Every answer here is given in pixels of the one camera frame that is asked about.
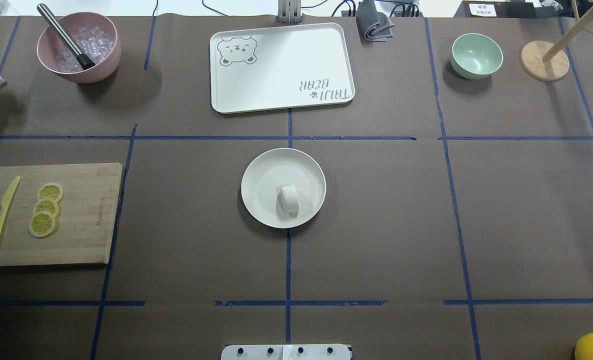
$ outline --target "round plate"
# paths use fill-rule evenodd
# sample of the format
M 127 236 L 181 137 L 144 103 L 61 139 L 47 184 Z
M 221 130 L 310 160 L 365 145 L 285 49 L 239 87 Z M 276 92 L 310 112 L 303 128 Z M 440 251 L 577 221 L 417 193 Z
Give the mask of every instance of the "round plate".
M 294 185 L 299 210 L 289 214 L 279 200 L 281 187 Z M 241 197 L 250 214 L 272 228 L 294 228 L 312 219 L 326 198 L 326 176 L 307 153 L 274 148 L 258 155 L 245 169 Z

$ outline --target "white label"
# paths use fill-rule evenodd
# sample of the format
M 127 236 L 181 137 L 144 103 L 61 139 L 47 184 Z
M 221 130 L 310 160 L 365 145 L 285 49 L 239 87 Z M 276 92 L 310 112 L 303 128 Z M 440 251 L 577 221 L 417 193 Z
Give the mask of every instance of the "white label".
M 495 5 L 492 4 L 470 4 L 470 14 L 473 16 L 487 16 L 496 18 Z

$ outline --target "cutting board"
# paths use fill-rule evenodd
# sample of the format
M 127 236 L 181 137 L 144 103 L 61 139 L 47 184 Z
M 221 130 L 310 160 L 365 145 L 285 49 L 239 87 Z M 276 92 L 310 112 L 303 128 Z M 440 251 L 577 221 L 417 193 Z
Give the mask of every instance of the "cutting board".
M 123 178 L 119 163 L 0 167 L 1 198 L 20 176 L 0 237 L 0 266 L 107 264 Z M 63 187 L 58 228 L 31 235 L 37 193 L 46 183 Z

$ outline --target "green bowl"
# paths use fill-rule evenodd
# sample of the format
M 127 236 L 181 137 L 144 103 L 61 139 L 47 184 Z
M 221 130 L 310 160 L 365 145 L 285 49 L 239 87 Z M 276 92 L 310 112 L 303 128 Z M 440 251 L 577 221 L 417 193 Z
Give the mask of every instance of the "green bowl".
M 450 63 L 454 71 L 466 79 L 483 79 L 499 70 L 503 51 L 488 36 L 470 32 L 455 39 Z

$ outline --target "folded towel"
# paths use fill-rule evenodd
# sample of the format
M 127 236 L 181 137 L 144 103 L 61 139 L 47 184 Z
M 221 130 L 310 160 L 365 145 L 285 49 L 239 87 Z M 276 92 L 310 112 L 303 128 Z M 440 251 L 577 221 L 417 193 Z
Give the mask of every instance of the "folded towel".
M 385 42 L 393 36 L 394 23 L 386 14 L 377 11 L 374 0 L 363 0 L 358 4 L 356 24 L 367 41 Z

